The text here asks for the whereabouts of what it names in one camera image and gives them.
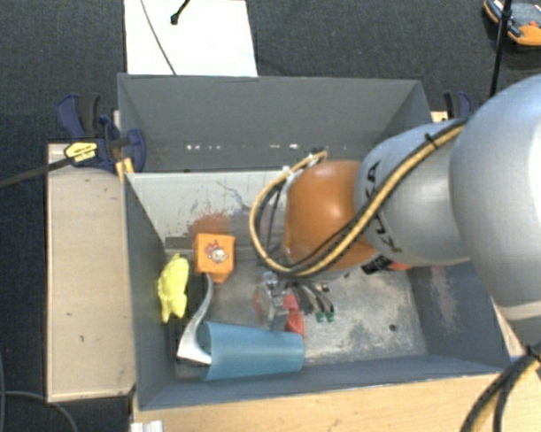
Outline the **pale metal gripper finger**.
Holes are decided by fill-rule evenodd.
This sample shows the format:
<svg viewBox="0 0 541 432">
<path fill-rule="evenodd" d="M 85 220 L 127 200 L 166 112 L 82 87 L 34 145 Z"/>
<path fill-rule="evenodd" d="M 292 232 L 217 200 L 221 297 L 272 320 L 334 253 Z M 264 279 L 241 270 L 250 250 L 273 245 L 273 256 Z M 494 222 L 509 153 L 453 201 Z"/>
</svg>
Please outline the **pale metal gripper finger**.
<svg viewBox="0 0 541 432">
<path fill-rule="evenodd" d="M 284 331 L 288 319 L 289 310 L 284 306 L 283 297 L 275 297 L 269 314 L 270 328 L 273 331 Z"/>
<path fill-rule="evenodd" d="M 276 299 L 282 292 L 279 285 L 279 277 L 272 271 L 265 271 L 259 284 L 259 293 L 263 298 Z"/>
</svg>

